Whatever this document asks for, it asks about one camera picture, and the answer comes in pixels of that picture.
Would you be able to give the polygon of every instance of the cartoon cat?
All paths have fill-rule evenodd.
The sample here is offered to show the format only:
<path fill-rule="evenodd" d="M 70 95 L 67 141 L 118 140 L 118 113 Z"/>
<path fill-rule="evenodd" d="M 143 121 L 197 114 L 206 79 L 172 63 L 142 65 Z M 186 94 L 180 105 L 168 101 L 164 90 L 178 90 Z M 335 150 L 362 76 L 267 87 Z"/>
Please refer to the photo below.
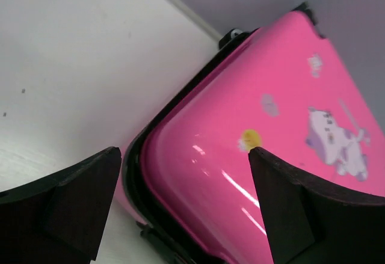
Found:
<path fill-rule="evenodd" d="M 355 136 L 340 127 L 328 111 L 309 108 L 306 144 L 314 149 L 323 163 L 333 165 L 341 176 L 349 173 L 360 182 L 368 178 L 368 158 L 362 154 L 360 145 L 367 136 L 364 129 L 359 129 Z"/>

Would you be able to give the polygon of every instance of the glossy pink surface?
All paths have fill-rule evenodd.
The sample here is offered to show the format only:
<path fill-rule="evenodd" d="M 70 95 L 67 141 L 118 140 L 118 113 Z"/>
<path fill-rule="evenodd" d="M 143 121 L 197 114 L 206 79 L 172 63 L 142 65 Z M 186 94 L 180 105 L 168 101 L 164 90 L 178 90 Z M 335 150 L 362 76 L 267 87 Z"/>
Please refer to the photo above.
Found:
<path fill-rule="evenodd" d="M 207 252 L 231 264 L 273 262 L 242 139 L 248 129 L 292 165 L 385 195 L 382 131 L 331 43 L 291 12 L 190 93 L 141 158 L 158 200 Z"/>

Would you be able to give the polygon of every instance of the white surface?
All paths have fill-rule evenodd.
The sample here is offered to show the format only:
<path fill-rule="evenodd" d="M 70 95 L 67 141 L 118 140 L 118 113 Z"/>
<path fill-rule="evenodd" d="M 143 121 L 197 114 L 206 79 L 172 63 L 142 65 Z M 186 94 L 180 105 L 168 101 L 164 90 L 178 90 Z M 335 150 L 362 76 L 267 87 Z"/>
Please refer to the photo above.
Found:
<path fill-rule="evenodd" d="M 0 191 L 124 147 L 216 52 L 166 0 L 0 2 Z M 114 203 L 97 263 L 160 259 Z"/>
<path fill-rule="evenodd" d="M 209 25 L 203 18 L 201 18 L 194 10 L 187 6 L 181 0 L 168 0 L 173 5 L 175 5 L 180 11 L 187 15 L 195 24 L 197 24 L 201 29 L 206 31 L 206 33 L 211 36 L 216 41 L 219 41 L 223 35 L 221 35 L 214 27 Z"/>

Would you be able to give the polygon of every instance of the purple bubble print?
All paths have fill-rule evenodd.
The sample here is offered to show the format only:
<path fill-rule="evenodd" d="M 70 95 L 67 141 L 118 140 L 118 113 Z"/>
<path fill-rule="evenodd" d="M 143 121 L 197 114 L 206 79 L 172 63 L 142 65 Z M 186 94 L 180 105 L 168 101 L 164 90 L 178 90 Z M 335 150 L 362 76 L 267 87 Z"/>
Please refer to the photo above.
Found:
<path fill-rule="evenodd" d="M 278 106 L 275 103 L 272 95 L 263 94 L 260 100 L 260 104 L 262 105 L 263 110 L 270 116 L 276 117 L 279 115 Z"/>

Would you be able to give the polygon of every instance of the black suitcase trim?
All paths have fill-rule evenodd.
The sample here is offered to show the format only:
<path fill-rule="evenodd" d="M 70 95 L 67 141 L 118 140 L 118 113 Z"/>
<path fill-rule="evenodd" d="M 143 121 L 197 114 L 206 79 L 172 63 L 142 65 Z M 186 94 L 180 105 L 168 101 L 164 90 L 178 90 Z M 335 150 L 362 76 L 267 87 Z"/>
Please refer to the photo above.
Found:
<path fill-rule="evenodd" d="M 151 194 L 141 174 L 141 148 L 151 131 L 183 100 L 207 75 L 238 48 L 251 32 L 243 32 L 226 43 L 213 59 L 161 110 L 159 114 L 131 142 L 123 159 L 122 181 L 131 205 L 149 225 L 138 224 L 146 238 L 167 263 L 172 264 L 223 264 L 224 260 L 208 255 L 181 225 Z"/>

